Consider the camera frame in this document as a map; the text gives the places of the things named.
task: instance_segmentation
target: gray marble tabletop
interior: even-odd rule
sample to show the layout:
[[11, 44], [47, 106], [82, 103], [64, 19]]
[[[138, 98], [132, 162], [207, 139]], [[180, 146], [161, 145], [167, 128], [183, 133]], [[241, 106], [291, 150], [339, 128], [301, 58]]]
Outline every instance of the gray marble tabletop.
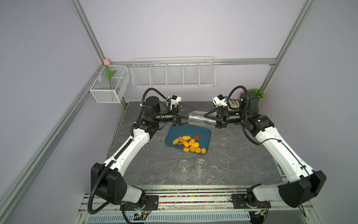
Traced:
[[[115, 153], [130, 135], [130, 127], [139, 115], [140, 102], [129, 102], [112, 152]], [[195, 107], [198, 111], [210, 111], [215, 108], [212, 102], [183, 102]], [[262, 145], [256, 146], [244, 136], [241, 126], [230, 124], [225, 129], [211, 129], [211, 139], [205, 155], [184, 152], [165, 144], [165, 139], [171, 128], [168, 123], [162, 130], [155, 133], [153, 138], [138, 152], [130, 163], [124, 180], [129, 185], [254, 185], [280, 183], [281, 177], [271, 154]], [[229, 140], [227, 148], [219, 148], [219, 140], [226, 137]], [[229, 162], [219, 160], [221, 152], [226, 152]], [[190, 163], [187, 176], [180, 175], [178, 163], [186, 159]], [[195, 175], [195, 162], [204, 159], [207, 168], [214, 165], [219, 169], [219, 175], [212, 178], [207, 170], [202, 177]]]

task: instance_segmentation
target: star-shaped cookie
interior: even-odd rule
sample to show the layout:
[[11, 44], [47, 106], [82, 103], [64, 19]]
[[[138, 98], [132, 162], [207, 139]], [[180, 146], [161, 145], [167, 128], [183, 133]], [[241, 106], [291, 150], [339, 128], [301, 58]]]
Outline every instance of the star-shaped cookie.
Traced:
[[200, 136], [198, 136], [198, 135], [194, 135], [193, 139], [194, 139], [195, 141], [199, 141], [199, 140], [200, 140], [199, 137], [200, 137]]

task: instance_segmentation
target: black mounting plate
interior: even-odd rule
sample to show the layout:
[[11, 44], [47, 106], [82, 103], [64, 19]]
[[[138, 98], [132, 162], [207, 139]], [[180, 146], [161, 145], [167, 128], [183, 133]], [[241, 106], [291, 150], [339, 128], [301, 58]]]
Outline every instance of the black mounting plate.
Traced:
[[150, 211], [150, 204], [146, 203], [146, 202], [150, 202], [152, 204], [152, 211], [153, 210], [158, 210], [158, 204], [159, 204], [159, 196], [158, 195], [148, 195], [145, 196], [145, 202], [144, 205], [145, 207], [143, 209], [137, 210], [138, 209], [138, 205], [136, 205], [135, 203], [132, 202], [127, 202], [125, 204], [123, 204], [123, 208], [125, 211]]
[[[231, 201], [234, 204], [234, 209], [251, 209], [249, 206], [247, 206], [246, 202], [245, 202], [245, 194], [232, 194], [231, 195]], [[265, 205], [267, 206], [267, 208], [271, 208], [271, 204], [269, 201], [265, 201], [264, 202]], [[257, 209], [264, 209], [265, 206], [258, 202], [257, 203]]]

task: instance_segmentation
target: wire basket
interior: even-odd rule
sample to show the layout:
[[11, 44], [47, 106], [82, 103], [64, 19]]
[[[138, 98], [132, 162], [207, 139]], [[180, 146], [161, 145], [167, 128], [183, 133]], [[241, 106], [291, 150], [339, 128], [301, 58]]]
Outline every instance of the wire basket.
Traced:
[[214, 59], [134, 62], [135, 88], [214, 86]]
[[117, 65], [109, 65], [108, 68], [111, 72], [117, 70], [111, 81], [108, 80], [107, 71], [103, 67], [90, 92], [98, 103], [120, 103], [130, 80], [128, 68]]

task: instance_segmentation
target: clear plastic bottle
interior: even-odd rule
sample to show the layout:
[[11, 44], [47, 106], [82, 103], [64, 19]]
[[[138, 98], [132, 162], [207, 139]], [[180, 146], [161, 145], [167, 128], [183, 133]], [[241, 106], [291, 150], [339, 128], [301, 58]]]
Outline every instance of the clear plastic bottle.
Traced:
[[216, 121], [210, 118], [205, 118], [204, 114], [207, 112], [193, 111], [189, 113], [188, 124], [200, 126], [204, 128], [215, 127]]

